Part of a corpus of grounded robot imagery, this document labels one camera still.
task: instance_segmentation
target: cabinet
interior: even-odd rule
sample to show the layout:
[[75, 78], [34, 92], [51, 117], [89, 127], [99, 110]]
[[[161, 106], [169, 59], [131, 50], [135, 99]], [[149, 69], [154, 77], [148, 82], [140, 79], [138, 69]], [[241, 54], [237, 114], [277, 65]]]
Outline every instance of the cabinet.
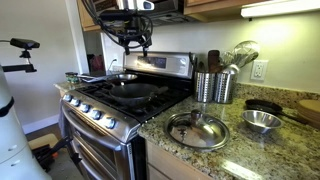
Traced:
[[184, 14], [202, 22], [240, 19], [241, 7], [267, 0], [185, 0]]
[[151, 142], [146, 142], [146, 148], [149, 180], [212, 179]]
[[91, 16], [88, 14], [86, 8], [83, 6], [81, 0], [77, 0], [79, 16], [83, 31], [99, 31], [100, 26], [95, 25]]

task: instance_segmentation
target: white wall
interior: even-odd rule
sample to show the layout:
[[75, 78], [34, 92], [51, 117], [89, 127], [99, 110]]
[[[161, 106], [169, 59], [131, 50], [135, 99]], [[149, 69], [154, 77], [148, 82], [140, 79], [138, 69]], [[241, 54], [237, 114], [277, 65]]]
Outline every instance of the white wall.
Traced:
[[[66, 3], [64, 0], [1, 0], [0, 39], [32, 39], [40, 43], [33, 49], [31, 62], [36, 73], [6, 73], [15, 98], [15, 109], [23, 126], [48, 120], [57, 121], [59, 92], [54, 83], [65, 81], [65, 72], [78, 72]], [[1, 65], [22, 64], [19, 48], [0, 43]]]
[[269, 60], [266, 78], [263, 82], [250, 80], [251, 63], [242, 68], [238, 82], [320, 93], [319, 30], [319, 11], [256, 18], [251, 22], [240, 19], [162, 26], [154, 29], [149, 49], [191, 51], [206, 61], [209, 50], [228, 51], [242, 41], [254, 40], [261, 46], [258, 59]]

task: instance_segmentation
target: stove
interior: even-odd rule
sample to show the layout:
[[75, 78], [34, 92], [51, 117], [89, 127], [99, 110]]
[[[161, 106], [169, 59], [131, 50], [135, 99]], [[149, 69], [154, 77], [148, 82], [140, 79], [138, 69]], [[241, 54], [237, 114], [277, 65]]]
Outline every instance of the stove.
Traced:
[[[142, 52], [131, 52], [124, 56], [124, 73], [134, 74], [136, 79], [123, 82], [106, 78], [105, 82], [89, 84], [68, 91], [63, 96], [62, 109], [68, 125], [63, 131], [76, 140], [70, 147], [70, 152], [73, 152], [70, 155], [80, 154], [83, 164], [87, 164], [82, 169], [91, 171], [89, 174], [95, 179], [145, 179], [145, 168], [135, 165], [145, 163], [144, 141], [138, 136], [137, 129], [193, 94], [191, 55], [148, 52], [148, 56], [144, 57]], [[127, 106], [110, 94], [115, 86], [141, 83], [165, 87], [165, 91], [137, 106]], [[96, 162], [96, 159], [101, 160], [89, 168], [89, 162]], [[99, 166], [99, 170], [92, 168], [97, 164], [103, 166]], [[112, 167], [113, 173], [106, 167]]]

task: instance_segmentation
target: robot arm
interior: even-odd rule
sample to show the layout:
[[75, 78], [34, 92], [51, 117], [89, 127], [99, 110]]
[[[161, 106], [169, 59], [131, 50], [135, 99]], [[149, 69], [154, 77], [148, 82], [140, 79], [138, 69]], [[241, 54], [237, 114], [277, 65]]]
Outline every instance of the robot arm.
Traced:
[[[126, 55], [130, 54], [130, 49], [142, 47], [144, 56], [147, 56], [148, 47], [152, 45], [153, 24], [149, 17], [139, 11], [153, 10], [154, 4], [146, 0], [117, 0], [118, 10], [105, 10], [97, 15], [92, 1], [82, 0], [82, 3], [110, 39], [122, 46]], [[139, 45], [129, 46], [131, 41]]]

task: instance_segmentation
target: metal lid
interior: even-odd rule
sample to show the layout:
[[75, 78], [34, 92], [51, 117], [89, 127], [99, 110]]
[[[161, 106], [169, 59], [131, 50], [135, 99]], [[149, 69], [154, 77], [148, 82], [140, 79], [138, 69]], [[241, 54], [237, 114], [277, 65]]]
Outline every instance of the metal lid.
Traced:
[[230, 138], [229, 129], [222, 121], [199, 110], [171, 116], [164, 131], [175, 142], [197, 151], [221, 148]]

